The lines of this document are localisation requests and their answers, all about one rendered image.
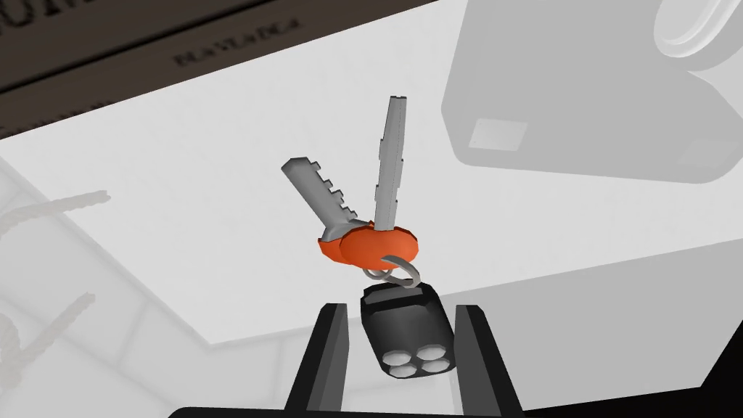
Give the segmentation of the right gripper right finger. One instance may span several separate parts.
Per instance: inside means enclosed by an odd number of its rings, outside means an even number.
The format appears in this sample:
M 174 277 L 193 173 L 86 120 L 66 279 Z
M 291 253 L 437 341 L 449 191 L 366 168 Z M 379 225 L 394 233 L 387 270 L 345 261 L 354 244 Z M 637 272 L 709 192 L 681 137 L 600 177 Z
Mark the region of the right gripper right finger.
M 454 356 L 465 414 L 524 412 L 481 307 L 457 305 Z

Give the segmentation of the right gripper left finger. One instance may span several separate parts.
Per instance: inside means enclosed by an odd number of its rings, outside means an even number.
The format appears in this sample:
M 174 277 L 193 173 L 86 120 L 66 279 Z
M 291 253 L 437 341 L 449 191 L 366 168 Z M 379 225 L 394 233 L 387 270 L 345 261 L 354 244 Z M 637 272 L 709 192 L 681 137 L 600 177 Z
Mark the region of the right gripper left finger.
M 348 353 L 347 305 L 324 304 L 284 408 L 288 411 L 340 411 Z

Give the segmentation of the orange keys with black fob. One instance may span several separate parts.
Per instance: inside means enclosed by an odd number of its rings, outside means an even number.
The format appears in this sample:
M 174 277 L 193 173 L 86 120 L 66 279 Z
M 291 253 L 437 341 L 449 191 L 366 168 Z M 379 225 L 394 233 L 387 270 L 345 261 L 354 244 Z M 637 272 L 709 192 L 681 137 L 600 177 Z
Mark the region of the orange keys with black fob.
M 413 265 L 419 240 L 396 223 L 406 104 L 405 97 L 396 96 L 388 103 L 372 220 L 361 220 L 345 205 L 343 193 L 320 175 L 318 163 L 293 157 L 282 166 L 324 227 L 318 240 L 323 255 L 374 280 L 360 300 L 361 322 L 382 371 L 402 380 L 444 374 L 455 365 L 446 313 Z

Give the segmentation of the white table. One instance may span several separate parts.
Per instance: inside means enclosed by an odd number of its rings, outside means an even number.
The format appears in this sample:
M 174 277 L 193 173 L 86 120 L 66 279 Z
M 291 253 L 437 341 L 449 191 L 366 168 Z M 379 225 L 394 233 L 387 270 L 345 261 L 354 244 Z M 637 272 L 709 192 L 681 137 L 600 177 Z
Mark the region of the white table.
M 229 67 L 0 142 L 0 213 L 111 199 L 0 235 L 0 337 L 28 347 L 0 418 L 279 408 L 319 308 L 349 305 L 346 411 L 459 414 L 453 374 L 385 376 L 369 280 L 324 258 L 283 176 L 320 162 L 371 218 L 387 101 L 408 103 L 398 222 L 442 296 L 481 305 L 527 409 L 699 385 L 743 321 L 743 159 L 704 184 L 465 165 L 441 112 L 468 0 Z

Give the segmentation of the grey box-shaped appliance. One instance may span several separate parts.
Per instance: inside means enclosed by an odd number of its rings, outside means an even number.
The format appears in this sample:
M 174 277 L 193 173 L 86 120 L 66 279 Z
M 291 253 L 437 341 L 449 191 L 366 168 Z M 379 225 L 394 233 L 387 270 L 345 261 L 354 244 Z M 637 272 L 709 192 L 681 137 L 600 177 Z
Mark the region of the grey box-shaped appliance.
M 660 0 L 468 0 L 441 112 L 465 165 L 704 184 L 743 115 L 654 42 Z

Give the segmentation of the dark brown book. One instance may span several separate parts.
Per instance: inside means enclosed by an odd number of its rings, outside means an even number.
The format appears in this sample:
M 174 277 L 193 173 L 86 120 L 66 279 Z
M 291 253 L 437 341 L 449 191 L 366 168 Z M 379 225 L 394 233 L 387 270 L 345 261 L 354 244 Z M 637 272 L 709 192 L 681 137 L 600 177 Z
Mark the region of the dark brown book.
M 89 57 L 257 0 L 0 0 L 0 94 Z
M 75 62 L 0 94 L 0 139 L 435 0 L 257 0 Z

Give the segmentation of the white mug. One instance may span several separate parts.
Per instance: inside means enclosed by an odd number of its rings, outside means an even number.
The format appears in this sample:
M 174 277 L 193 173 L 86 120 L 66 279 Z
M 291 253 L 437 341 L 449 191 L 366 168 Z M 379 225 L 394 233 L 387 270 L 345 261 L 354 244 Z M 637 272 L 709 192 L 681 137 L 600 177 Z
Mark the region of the white mug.
M 743 0 L 660 0 L 654 42 L 684 70 L 716 67 L 743 47 Z

